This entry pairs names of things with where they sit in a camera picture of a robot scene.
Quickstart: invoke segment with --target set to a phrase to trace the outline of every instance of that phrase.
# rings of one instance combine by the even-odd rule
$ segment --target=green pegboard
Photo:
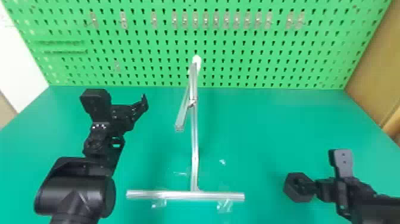
[[[203,58],[199,86],[301,89],[343,89],[390,4],[390,0],[2,1],[51,85],[183,86],[191,58],[199,54]],[[208,27],[204,12],[209,15]],[[265,27],[268,12],[269,28]],[[257,13],[262,15],[260,23]],[[303,24],[298,21],[302,13]]]

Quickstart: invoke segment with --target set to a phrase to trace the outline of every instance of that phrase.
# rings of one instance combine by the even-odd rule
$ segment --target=metal stand
[[[128,190],[126,197],[128,199],[168,199],[168,200],[207,200],[207,201],[244,201],[245,194],[242,192],[206,192],[198,187],[199,170],[199,143],[198,143],[198,125],[197,125],[197,77],[201,68],[201,58],[195,55],[192,64],[189,67],[189,84],[180,105],[178,116],[175,122],[175,129],[178,132],[183,131],[186,115],[190,109],[192,125],[192,174],[190,176],[190,191],[144,191]]]

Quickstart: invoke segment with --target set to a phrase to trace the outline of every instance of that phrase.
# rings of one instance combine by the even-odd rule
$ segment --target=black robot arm
[[[289,173],[283,191],[294,202],[310,202],[314,195],[326,203],[336,203],[338,215],[353,224],[400,223],[400,198],[378,194],[353,176],[350,150],[330,150],[335,177],[312,181],[304,173]]]
[[[87,89],[80,100],[93,121],[83,146],[85,157],[59,158],[35,198],[35,212],[51,215],[52,224],[96,224],[111,214],[111,177],[125,144],[123,135],[148,109],[145,95],[132,105],[111,105],[104,89]]]

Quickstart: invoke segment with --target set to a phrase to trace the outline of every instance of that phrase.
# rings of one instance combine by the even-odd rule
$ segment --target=white wall
[[[0,3],[0,91],[19,113],[48,86]]]

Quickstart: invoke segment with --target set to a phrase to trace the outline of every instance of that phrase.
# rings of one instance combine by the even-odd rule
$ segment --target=green tabletop
[[[33,200],[54,161],[82,156],[90,118],[79,101],[83,87],[50,87],[0,131],[2,223],[48,223]],[[189,189],[190,122],[175,133],[183,88],[108,88],[114,104],[146,93],[149,110],[126,133],[114,180],[117,202],[99,223],[349,223],[334,204],[291,202],[288,172],[333,176],[327,150],[349,148],[354,172],[381,193],[400,196],[399,148],[342,91],[279,89],[199,90],[199,187],[244,191],[230,212],[216,202],[125,199],[127,189]]]

